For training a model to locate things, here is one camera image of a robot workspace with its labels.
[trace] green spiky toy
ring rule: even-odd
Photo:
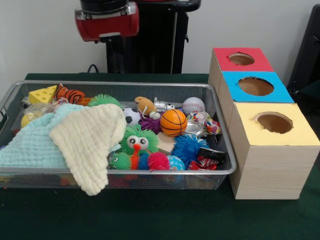
[[[139,151],[139,155],[148,153],[148,151],[151,153],[158,152],[159,140],[157,135],[151,130],[141,130],[140,124],[136,124],[134,126],[128,126],[126,128],[124,137],[120,142],[121,148],[119,149],[119,152],[123,152],[129,155],[134,154],[134,149],[128,146],[128,141],[127,141],[128,138],[131,136],[137,136],[138,138],[146,138],[148,141],[147,149],[141,148],[141,150]]]
[[[111,169],[131,169],[131,158],[124,152],[115,153],[109,161]]]
[[[114,97],[108,95],[108,94],[99,94],[97,96],[95,96],[94,98],[92,98],[90,100],[90,102],[88,103],[89,107],[93,107],[93,106],[98,106],[101,104],[115,104],[118,107],[120,107],[121,109],[124,108],[124,106],[122,106],[122,104],[115,99]]]

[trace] soccer ball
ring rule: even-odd
[[[141,120],[140,113],[133,108],[125,108],[123,113],[128,127],[138,124]]]

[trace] stacked boxes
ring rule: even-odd
[[[320,142],[262,51],[215,48],[208,84],[237,158],[235,198],[298,199]]]

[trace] red puffer ball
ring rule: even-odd
[[[169,170],[170,163],[168,157],[162,152],[151,153],[148,158],[150,170]]]

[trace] wire mesh basket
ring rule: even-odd
[[[220,123],[222,135],[208,136],[214,150],[226,152],[225,161],[216,170],[116,170],[109,169],[107,189],[209,189],[216,190],[237,164],[221,107],[215,90],[207,84],[117,83],[77,81],[22,81],[13,84],[0,102],[0,146],[6,146],[20,128],[22,100],[30,91],[62,83],[69,89],[81,90],[86,97],[108,94],[124,106],[136,108],[134,99],[155,97],[182,106],[190,97],[200,98],[206,111]],[[69,169],[0,167],[0,187],[8,188],[79,188]]]

